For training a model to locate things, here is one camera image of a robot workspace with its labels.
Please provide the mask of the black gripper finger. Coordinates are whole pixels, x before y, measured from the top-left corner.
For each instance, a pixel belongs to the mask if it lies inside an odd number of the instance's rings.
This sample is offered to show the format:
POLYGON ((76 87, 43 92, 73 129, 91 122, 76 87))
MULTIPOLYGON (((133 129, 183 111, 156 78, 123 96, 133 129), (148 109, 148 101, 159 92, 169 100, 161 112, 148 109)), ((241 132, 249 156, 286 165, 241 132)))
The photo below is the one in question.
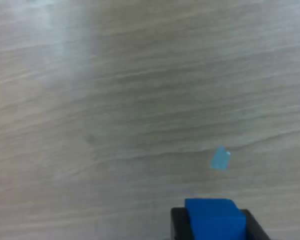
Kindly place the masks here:
POLYGON ((269 235, 265 232, 254 215, 248 209, 241 209, 246 218, 246 240, 270 240, 269 235))
POLYGON ((173 207, 170 210, 170 239, 193 240, 190 219, 185 207, 173 207))

